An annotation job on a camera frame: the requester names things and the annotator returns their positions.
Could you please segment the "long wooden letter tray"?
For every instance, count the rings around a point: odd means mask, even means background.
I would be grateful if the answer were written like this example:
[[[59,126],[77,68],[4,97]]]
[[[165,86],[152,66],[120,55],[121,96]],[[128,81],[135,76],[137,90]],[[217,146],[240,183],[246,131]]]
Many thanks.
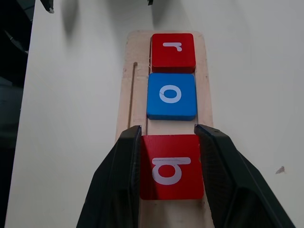
[[[151,38],[155,31],[129,34],[125,58],[116,137],[134,125],[143,135],[190,134],[196,124],[213,127],[211,92],[204,36],[192,31],[196,68],[198,113],[193,121],[156,121],[146,116],[148,75],[152,71]],[[207,196],[189,200],[140,200],[139,228],[215,228]]]

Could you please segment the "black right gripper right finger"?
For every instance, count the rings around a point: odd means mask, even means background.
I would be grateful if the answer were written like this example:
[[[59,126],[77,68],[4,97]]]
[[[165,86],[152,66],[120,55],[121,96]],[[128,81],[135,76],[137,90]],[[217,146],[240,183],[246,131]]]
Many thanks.
[[[295,228],[260,171],[228,135],[202,124],[194,132],[215,228]]]

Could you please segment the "red letter r block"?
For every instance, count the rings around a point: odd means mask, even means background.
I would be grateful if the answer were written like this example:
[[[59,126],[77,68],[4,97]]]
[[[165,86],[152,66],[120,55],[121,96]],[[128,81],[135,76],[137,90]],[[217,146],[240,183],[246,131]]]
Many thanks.
[[[196,67],[194,37],[191,33],[152,35],[152,72],[192,74]]]

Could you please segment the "blue letter o block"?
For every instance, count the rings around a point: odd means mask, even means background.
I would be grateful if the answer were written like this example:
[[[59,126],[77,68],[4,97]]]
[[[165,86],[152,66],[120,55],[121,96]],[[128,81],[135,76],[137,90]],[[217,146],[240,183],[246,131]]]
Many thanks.
[[[148,77],[146,113],[151,120],[195,119],[197,98],[194,75],[151,73]]]

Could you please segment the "red letter b block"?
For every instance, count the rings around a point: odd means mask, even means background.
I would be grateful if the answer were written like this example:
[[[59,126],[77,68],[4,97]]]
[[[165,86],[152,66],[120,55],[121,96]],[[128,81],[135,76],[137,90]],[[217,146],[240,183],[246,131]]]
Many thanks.
[[[141,199],[201,199],[204,190],[199,143],[194,134],[142,136]]]

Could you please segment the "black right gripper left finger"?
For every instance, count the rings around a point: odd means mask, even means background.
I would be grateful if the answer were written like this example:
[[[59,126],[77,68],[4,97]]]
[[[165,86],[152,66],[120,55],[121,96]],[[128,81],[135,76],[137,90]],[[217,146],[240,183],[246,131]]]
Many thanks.
[[[124,130],[96,169],[76,228],[138,228],[142,128]]]

